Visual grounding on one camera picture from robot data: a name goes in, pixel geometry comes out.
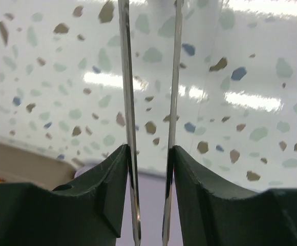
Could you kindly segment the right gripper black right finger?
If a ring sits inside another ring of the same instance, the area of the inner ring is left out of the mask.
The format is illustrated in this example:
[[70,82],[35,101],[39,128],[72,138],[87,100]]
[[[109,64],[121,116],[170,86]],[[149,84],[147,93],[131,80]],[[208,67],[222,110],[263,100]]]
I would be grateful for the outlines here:
[[171,154],[184,245],[297,245],[297,189],[254,192]]

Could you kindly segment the rose gold tin lid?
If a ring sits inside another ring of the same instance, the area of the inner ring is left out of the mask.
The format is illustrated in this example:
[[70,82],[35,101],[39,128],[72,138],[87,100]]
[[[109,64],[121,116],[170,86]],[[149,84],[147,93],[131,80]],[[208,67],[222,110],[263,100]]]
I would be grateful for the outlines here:
[[75,169],[63,161],[0,143],[0,182],[31,182],[52,190],[74,175]]

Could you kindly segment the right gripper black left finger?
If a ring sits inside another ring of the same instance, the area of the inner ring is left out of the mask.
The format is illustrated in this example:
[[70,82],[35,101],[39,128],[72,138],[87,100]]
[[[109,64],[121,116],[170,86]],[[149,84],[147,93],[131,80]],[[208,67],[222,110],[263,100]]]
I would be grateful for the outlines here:
[[121,145],[51,191],[32,183],[0,183],[0,245],[115,245],[128,158],[128,146]]

